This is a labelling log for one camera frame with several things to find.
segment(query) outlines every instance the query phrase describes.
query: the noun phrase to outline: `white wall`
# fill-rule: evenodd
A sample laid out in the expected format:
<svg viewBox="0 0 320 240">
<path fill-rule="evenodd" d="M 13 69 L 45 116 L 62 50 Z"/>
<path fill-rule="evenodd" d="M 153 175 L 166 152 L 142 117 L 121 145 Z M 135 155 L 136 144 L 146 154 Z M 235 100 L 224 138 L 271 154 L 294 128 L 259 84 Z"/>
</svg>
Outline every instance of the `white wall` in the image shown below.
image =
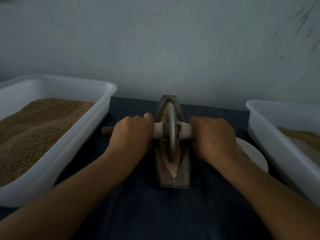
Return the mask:
<svg viewBox="0 0 320 240">
<path fill-rule="evenodd" d="M 320 104 L 319 20 L 320 0 L 7 0 L 0 81 L 77 76 L 114 82 L 118 97 L 236 109 Z"/>
</svg>

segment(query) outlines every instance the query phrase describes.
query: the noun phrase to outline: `wall stain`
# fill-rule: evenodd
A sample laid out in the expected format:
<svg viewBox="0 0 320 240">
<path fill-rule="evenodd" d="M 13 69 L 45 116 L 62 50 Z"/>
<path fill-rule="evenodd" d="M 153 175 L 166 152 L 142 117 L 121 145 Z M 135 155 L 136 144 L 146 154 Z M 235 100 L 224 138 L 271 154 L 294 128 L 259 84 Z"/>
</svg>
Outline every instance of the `wall stain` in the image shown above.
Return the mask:
<svg viewBox="0 0 320 240">
<path fill-rule="evenodd" d="M 272 40 L 276 41 L 277 40 L 277 34 L 278 31 L 275 31 L 274 35 L 271 37 Z"/>
<path fill-rule="evenodd" d="M 308 31 L 308 33 L 306 35 L 306 38 L 309 38 L 310 36 L 313 35 L 313 31 L 312 30 L 313 30 L 313 27 L 309 28 L 309 31 Z"/>
<path fill-rule="evenodd" d="M 304 4 L 302 5 L 301 9 L 300 9 L 300 10 L 298 11 L 298 13 L 296 14 L 296 17 L 303 13 L 305 7 L 306 7 L 306 3 L 304 3 Z"/>
<path fill-rule="evenodd" d="M 318 3 L 319 0 L 315 0 L 314 3 L 312 4 L 311 8 L 302 16 L 302 18 L 300 19 L 300 22 L 302 22 L 299 26 L 299 28 L 297 29 L 297 31 L 294 33 L 294 35 L 297 35 L 299 33 L 299 31 L 302 29 L 303 25 L 306 23 L 306 21 L 308 20 L 308 17 L 310 15 L 310 13 L 312 12 L 313 8 L 315 7 L 315 5 Z"/>
<path fill-rule="evenodd" d="M 318 39 L 318 40 L 312 45 L 311 53 L 313 53 L 313 52 L 317 49 L 318 44 L 320 44 L 320 39 Z"/>
</svg>

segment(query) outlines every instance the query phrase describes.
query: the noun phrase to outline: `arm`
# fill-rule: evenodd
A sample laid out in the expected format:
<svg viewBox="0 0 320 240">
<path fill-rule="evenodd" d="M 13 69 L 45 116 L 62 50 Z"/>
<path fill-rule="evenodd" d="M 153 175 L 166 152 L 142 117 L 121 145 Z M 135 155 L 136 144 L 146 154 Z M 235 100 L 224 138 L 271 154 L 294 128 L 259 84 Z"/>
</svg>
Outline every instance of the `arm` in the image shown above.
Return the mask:
<svg viewBox="0 0 320 240">
<path fill-rule="evenodd" d="M 105 153 L 0 222 L 0 239 L 69 239 L 86 216 L 145 155 L 153 118 L 126 117 L 119 121 Z"/>
<path fill-rule="evenodd" d="M 227 121 L 192 117 L 190 123 L 195 151 L 247 199 L 274 239 L 319 239 L 318 208 L 243 156 Z"/>
</svg>

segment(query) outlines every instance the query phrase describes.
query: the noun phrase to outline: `person's left arm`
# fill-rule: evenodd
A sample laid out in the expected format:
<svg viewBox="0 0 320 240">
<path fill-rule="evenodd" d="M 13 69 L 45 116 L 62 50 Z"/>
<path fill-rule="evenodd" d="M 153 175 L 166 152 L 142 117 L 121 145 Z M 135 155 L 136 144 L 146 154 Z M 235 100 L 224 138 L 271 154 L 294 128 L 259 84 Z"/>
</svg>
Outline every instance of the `person's left arm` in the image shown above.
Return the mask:
<svg viewBox="0 0 320 240">
<path fill-rule="evenodd" d="M 102 156 L 2 220 L 0 239 L 71 238 L 86 216 L 145 155 L 153 128 L 149 113 L 119 121 Z"/>
</svg>

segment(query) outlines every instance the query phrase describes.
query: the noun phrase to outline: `dark fabric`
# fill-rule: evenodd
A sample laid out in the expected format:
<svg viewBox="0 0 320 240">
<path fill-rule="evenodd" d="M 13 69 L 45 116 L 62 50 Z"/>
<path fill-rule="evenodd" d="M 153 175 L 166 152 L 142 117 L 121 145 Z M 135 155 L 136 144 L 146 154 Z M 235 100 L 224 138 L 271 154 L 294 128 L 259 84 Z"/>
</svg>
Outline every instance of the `dark fabric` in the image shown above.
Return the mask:
<svg viewBox="0 0 320 240">
<path fill-rule="evenodd" d="M 156 113 L 158 102 L 112 97 L 109 114 L 75 156 L 57 183 L 98 158 L 109 144 L 102 126 L 126 116 Z M 248 111 L 181 105 L 193 115 L 225 118 L 237 137 L 247 134 Z M 245 198 L 213 167 L 191 155 L 190 189 L 159 187 L 152 146 L 133 173 L 87 217 L 74 239 L 271 239 Z M 281 181 L 269 164 L 270 173 Z M 0 208 L 0 218 L 14 209 Z"/>
</svg>

